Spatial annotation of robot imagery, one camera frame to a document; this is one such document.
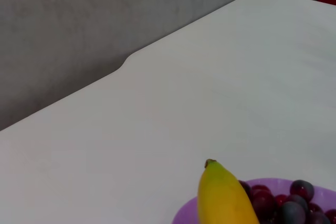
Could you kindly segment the yellow banana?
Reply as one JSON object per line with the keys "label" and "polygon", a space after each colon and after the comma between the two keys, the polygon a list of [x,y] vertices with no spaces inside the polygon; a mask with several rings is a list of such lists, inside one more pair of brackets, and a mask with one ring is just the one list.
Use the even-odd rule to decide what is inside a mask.
{"label": "yellow banana", "polygon": [[198,183],[199,224],[259,224],[238,179],[214,159],[207,159]]}

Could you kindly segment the dark red grape bunch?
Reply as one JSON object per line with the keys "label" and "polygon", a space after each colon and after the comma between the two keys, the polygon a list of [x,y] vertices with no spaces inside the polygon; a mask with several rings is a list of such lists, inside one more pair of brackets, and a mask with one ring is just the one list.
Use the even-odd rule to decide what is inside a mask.
{"label": "dark red grape bunch", "polygon": [[259,224],[336,224],[336,191],[302,179],[240,181]]}

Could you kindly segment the purple wavy plastic bowl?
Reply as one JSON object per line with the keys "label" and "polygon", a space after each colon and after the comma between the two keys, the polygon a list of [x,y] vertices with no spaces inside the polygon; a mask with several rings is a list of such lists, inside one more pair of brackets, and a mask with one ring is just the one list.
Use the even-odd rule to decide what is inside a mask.
{"label": "purple wavy plastic bowl", "polygon": [[[257,178],[246,181],[249,186],[265,185],[274,195],[289,194],[291,180],[281,178]],[[336,209],[336,191],[314,186],[312,202],[319,205],[323,211]],[[197,213],[197,198],[184,204],[176,213],[172,224],[199,224]]]}

